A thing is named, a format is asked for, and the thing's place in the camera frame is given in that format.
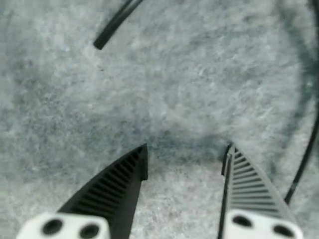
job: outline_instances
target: black cable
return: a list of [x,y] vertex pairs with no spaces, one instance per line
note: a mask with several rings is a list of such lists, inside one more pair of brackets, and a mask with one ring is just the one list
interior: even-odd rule
[[[313,0],[312,2],[314,11],[315,11],[315,18],[316,18],[316,24],[317,24],[317,42],[318,42],[318,69],[319,69],[319,1]],[[318,78],[318,85],[319,85],[319,71],[317,72],[317,78]],[[313,131],[311,133],[309,143],[307,145],[306,151],[304,153],[303,159],[301,160],[300,166],[298,168],[298,171],[295,175],[295,178],[288,190],[287,195],[285,196],[285,202],[287,204],[290,203],[298,184],[300,183],[301,177],[304,174],[304,171],[309,163],[310,155],[313,150],[316,137],[319,131],[319,102],[317,103],[317,118],[313,127]]]
[[127,0],[120,10],[112,17],[111,21],[103,29],[102,33],[94,41],[93,45],[102,50],[105,44],[111,39],[114,32],[119,28],[123,21],[138,7],[143,0],[137,0],[131,4],[133,0]]

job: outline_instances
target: black wire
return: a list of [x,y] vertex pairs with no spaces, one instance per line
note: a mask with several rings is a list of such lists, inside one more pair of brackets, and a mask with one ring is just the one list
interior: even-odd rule
[[112,17],[111,21],[103,29],[102,33],[94,41],[93,45],[102,50],[105,44],[111,39],[114,32],[119,28],[123,21],[138,7],[143,0],[137,0],[131,4],[133,0],[127,0],[118,12]]
[[[316,24],[317,24],[317,42],[318,42],[318,69],[319,69],[319,1],[313,0],[312,2],[314,11],[315,11],[315,18],[316,18]],[[317,72],[317,79],[318,79],[318,85],[319,85],[319,71]],[[317,103],[317,118],[313,127],[313,131],[311,133],[309,143],[307,145],[306,151],[304,153],[303,159],[301,160],[300,166],[298,168],[298,171],[295,175],[295,178],[288,190],[287,195],[285,196],[285,202],[287,204],[290,203],[294,193],[296,192],[297,186],[300,183],[301,177],[304,174],[304,171],[309,163],[310,155],[313,150],[316,137],[319,131],[319,102]]]

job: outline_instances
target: gray carpet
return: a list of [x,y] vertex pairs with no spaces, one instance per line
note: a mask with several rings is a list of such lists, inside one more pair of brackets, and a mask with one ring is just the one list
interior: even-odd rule
[[[226,142],[282,195],[315,118],[306,0],[145,0],[102,51],[121,0],[0,1],[4,239],[147,143],[132,239],[216,237]],[[319,239],[319,147],[291,208]]]

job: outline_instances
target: ribbed gripper pad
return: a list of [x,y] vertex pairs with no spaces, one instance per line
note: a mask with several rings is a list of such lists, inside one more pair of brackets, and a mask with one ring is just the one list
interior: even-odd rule
[[225,210],[242,209],[265,216],[294,222],[288,206],[267,175],[235,146],[228,150],[224,161],[227,196]]
[[59,212],[105,218],[112,239],[128,239],[140,193],[148,178],[148,151],[142,145],[122,156],[84,185]]

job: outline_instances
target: screw hole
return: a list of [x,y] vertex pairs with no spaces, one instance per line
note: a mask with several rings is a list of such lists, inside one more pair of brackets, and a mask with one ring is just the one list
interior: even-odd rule
[[252,223],[249,219],[247,219],[246,217],[243,216],[236,216],[233,218],[233,222],[236,224],[239,224],[243,227],[252,227]]
[[99,233],[99,227],[95,224],[89,224],[82,228],[80,237],[83,239],[91,239]]
[[275,226],[274,227],[274,232],[277,233],[277,234],[289,237],[289,238],[293,238],[294,237],[293,232],[289,228],[287,228],[285,226],[281,226],[281,225]]
[[59,232],[62,228],[62,221],[59,219],[53,219],[48,221],[44,227],[42,228],[42,231],[45,235],[53,235],[57,232]]

